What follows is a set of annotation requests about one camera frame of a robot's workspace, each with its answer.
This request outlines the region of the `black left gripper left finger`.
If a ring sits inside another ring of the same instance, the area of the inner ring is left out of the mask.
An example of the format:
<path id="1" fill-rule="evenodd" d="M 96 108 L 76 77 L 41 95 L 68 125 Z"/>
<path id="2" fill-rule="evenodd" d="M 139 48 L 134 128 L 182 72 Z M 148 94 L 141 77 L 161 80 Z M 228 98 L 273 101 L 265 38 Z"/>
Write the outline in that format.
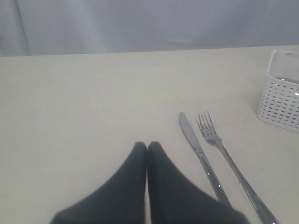
<path id="1" fill-rule="evenodd" d="M 113 176 L 95 192 L 58 212 L 53 224 L 145 223 L 147 148 L 143 142 L 132 151 Z"/>

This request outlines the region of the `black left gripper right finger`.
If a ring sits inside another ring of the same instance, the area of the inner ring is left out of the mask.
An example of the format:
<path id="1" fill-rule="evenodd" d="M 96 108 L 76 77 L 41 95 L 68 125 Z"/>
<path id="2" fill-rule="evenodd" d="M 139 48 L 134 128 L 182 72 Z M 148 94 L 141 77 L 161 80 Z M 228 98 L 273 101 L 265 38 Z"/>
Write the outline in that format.
<path id="1" fill-rule="evenodd" d="M 172 163 L 159 142 L 147 151 L 148 190 L 153 224 L 247 224 L 247 218 L 218 202 Z"/>

